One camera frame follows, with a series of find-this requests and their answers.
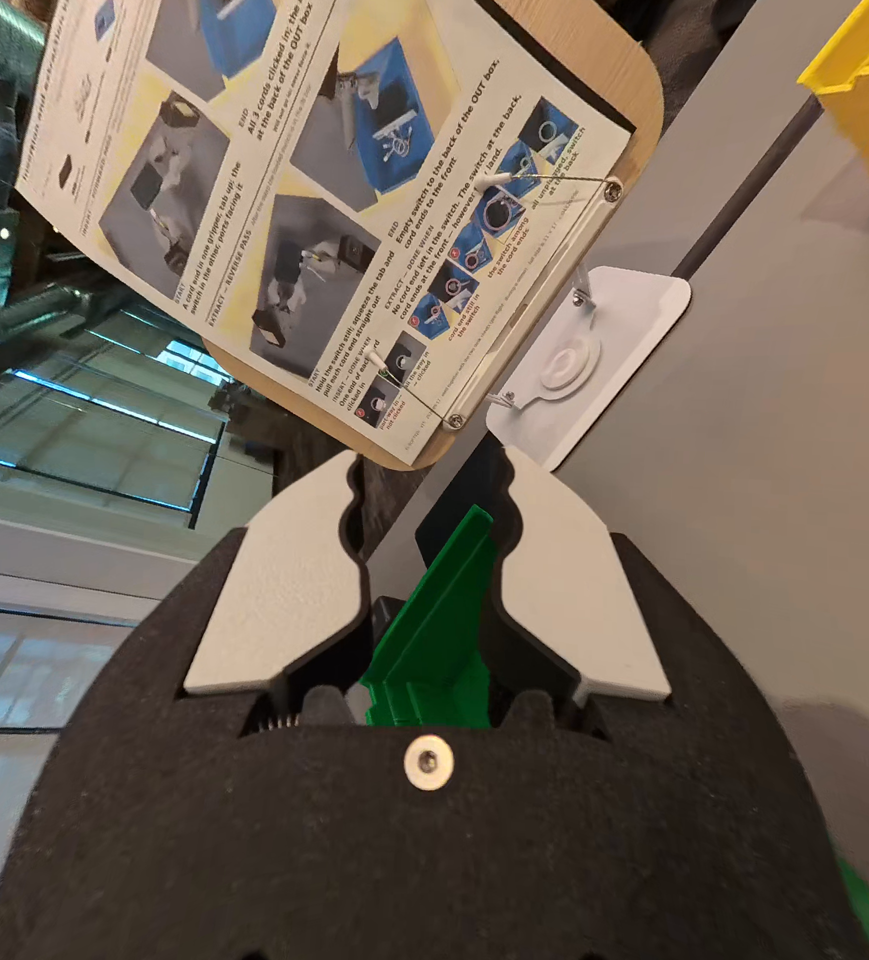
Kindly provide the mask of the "white sign stand base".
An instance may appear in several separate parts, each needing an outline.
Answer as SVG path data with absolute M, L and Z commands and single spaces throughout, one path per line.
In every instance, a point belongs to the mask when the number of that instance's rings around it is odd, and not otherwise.
M 607 266 L 577 277 L 496 390 L 486 428 L 554 472 L 686 312 L 689 281 Z

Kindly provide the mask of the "large paned window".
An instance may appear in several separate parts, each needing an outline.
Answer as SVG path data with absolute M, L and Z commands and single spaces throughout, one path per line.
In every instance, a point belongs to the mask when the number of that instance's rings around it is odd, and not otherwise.
M 0 844 L 58 733 L 129 629 L 0 611 Z

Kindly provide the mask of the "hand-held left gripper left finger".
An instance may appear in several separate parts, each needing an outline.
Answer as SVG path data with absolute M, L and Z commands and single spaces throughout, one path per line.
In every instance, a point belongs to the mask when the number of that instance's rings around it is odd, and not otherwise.
M 245 527 L 188 666 L 190 697 L 263 693 L 278 724 L 328 688 L 344 697 L 372 656 L 364 462 L 345 450 Z

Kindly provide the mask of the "black table mat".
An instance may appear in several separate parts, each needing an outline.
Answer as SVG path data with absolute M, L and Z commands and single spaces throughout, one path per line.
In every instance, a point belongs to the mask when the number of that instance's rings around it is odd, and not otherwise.
M 484 511 L 491 519 L 497 516 L 501 450 L 500 440 L 485 433 L 419 523 L 414 540 L 426 569 L 472 507 Z

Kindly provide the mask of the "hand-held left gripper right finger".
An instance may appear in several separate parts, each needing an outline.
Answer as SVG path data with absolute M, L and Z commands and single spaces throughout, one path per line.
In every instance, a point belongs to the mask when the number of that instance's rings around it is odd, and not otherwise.
M 514 446 L 496 455 L 481 657 L 511 698 L 546 693 L 663 703 L 672 685 L 606 523 Z

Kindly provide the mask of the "instruction sign board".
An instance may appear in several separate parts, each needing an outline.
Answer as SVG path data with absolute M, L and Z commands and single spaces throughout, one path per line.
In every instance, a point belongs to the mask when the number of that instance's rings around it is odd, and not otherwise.
M 597 2 L 54 2 L 17 188 L 225 369 L 435 464 L 644 171 Z

